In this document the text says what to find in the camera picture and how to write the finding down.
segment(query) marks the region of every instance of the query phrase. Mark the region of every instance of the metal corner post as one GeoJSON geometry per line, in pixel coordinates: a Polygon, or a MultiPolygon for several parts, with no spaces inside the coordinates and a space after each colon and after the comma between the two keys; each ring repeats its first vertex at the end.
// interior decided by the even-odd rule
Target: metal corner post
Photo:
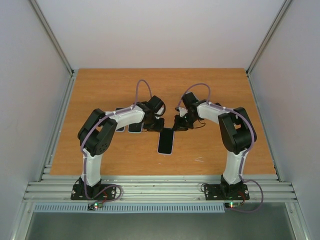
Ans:
{"type": "Polygon", "coordinates": [[[40,172],[37,175],[39,181],[41,181],[42,175],[43,175],[44,171],[46,171],[46,168],[48,168],[48,166],[51,167],[51,164],[52,164],[55,152],[56,152],[58,140],[60,137],[60,133],[62,130],[62,126],[63,126],[64,120],[65,120],[65,116],[67,114],[67,109],[68,109],[68,105],[69,105],[70,98],[72,95],[72,91],[73,91],[75,81],[77,78],[77,73],[78,73],[78,70],[75,70],[73,72],[73,74],[70,77],[68,84],[65,88],[65,92],[63,93],[62,101],[59,106],[56,119],[54,120],[54,125],[53,125],[52,132],[50,135],[50,141],[46,147],[45,156],[43,158],[43,163],[41,165],[40,172]]]}
{"type": "Polygon", "coordinates": [[[297,240],[311,240],[304,216],[298,202],[286,202],[286,210],[297,240]]]}
{"type": "Polygon", "coordinates": [[[33,202],[22,202],[11,232],[10,240],[24,240],[35,209],[33,202]]]}
{"type": "Polygon", "coordinates": [[[286,12],[288,11],[291,3],[293,0],[284,0],[282,3],[282,6],[280,10],[278,11],[277,15],[275,16],[270,28],[268,29],[268,32],[266,33],[262,43],[260,44],[256,54],[254,55],[248,69],[246,70],[247,74],[250,74],[255,65],[257,64],[259,58],[261,57],[262,53],[264,52],[265,48],[267,47],[269,41],[271,40],[272,36],[274,35],[275,31],[277,30],[280,22],[284,18],[286,12]]]}
{"type": "Polygon", "coordinates": [[[43,12],[41,11],[41,8],[37,2],[37,0],[29,0],[31,6],[34,9],[35,14],[37,15],[39,21],[41,22],[41,24],[43,25],[46,33],[48,34],[49,38],[52,41],[52,44],[54,45],[55,49],[57,50],[58,54],[60,55],[66,69],[68,70],[70,76],[72,76],[72,74],[74,73],[74,70],[72,69],[66,55],[64,54],[64,51],[62,50],[62,48],[60,47],[58,40],[56,39],[52,29],[50,28],[43,12]]]}

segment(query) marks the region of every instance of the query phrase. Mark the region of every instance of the phone screen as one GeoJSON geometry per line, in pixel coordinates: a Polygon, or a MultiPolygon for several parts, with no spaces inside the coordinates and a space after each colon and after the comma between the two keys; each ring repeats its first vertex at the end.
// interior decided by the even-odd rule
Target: phone screen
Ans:
{"type": "Polygon", "coordinates": [[[158,153],[172,154],[175,132],[172,128],[164,128],[159,134],[158,153]]]}
{"type": "MultiPolygon", "coordinates": [[[[115,110],[120,110],[120,109],[124,109],[123,107],[117,107],[115,110]]],[[[125,131],[125,127],[120,127],[119,129],[115,130],[116,132],[124,132],[125,131]]]]}
{"type": "Polygon", "coordinates": [[[128,127],[128,132],[129,133],[141,133],[142,124],[143,124],[143,122],[130,124],[129,127],[128,127]]]}

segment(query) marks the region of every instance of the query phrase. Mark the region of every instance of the ventilation grille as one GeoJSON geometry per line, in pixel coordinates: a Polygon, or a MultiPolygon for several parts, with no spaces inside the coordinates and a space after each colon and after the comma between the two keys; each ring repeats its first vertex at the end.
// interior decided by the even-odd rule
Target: ventilation grille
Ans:
{"type": "Polygon", "coordinates": [[[223,203],[109,203],[88,210],[87,203],[37,203],[35,212],[42,213],[224,213],[223,203]]]}

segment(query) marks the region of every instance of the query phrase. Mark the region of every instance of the gray floor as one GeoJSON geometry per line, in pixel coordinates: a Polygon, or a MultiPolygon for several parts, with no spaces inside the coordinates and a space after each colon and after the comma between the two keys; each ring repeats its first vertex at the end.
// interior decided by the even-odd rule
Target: gray floor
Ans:
{"type": "Polygon", "coordinates": [[[294,240],[284,203],[256,213],[33,214],[27,240],[294,240]]]}

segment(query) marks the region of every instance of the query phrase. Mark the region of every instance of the black cable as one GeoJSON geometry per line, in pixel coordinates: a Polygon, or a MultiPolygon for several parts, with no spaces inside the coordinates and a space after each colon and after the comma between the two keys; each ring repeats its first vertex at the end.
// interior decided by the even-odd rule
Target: black cable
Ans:
{"type": "Polygon", "coordinates": [[[205,191],[204,191],[204,190],[202,190],[202,187],[203,187],[203,186],[206,186],[206,185],[209,185],[209,184],[208,184],[208,183],[203,183],[203,184],[200,186],[200,190],[201,190],[201,192],[205,193],[205,191]]]}
{"type": "Polygon", "coordinates": [[[165,112],[166,112],[166,104],[165,103],[163,103],[163,112],[161,113],[161,114],[154,114],[156,117],[161,117],[161,116],[163,116],[164,114],[165,114],[165,112]]]}
{"type": "Polygon", "coordinates": [[[245,195],[242,192],[238,191],[238,194],[241,195],[241,197],[242,197],[242,203],[240,205],[240,206],[242,206],[243,204],[245,204],[246,198],[245,198],[245,195]]]}
{"type": "Polygon", "coordinates": [[[200,129],[200,128],[203,128],[206,123],[205,122],[200,122],[200,119],[198,119],[198,122],[202,124],[202,126],[197,126],[197,127],[194,127],[193,129],[200,129]]]}

